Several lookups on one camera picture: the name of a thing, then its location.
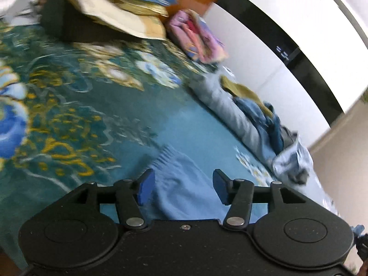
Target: screw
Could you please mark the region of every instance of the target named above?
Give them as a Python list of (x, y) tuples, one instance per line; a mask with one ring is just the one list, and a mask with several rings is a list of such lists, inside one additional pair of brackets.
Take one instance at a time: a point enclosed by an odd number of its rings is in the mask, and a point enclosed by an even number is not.
[(126, 220), (126, 224), (131, 227), (139, 227), (144, 224), (144, 220), (138, 217), (129, 218)]
[(241, 217), (230, 217), (226, 220), (226, 223), (231, 226), (241, 226), (245, 223), (245, 221)]
[(188, 225), (188, 224), (184, 224), (184, 225), (182, 225), (180, 228), (181, 228), (181, 229), (184, 229), (184, 230), (189, 230), (189, 229), (191, 228), (191, 226), (190, 226), (190, 225)]

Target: bedsheet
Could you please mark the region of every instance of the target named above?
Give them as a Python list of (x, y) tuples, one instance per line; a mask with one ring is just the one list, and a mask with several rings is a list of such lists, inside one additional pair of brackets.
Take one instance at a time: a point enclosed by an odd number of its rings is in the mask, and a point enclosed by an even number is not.
[[(19, 75), (0, 91), (0, 125), (7, 125), (0, 139), (8, 140), (11, 153), (0, 154), (0, 246), (20, 268), (26, 266), (17, 244), (23, 222), (81, 183), (112, 185), (138, 177), (166, 144), (208, 178), (222, 169), (232, 179), (272, 181), (187, 89), (191, 79), (214, 67), (192, 63), (170, 41), (71, 46), (39, 26), (0, 24), (0, 57), (8, 66), (3, 72)], [(24, 96), (9, 89), (15, 83), (26, 89)], [(10, 136), (22, 120), (18, 135)], [(116, 218), (111, 206), (101, 211)], [(266, 212), (265, 204), (254, 206), (251, 222)], [(164, 219), (153, 210), (146, 214)]]

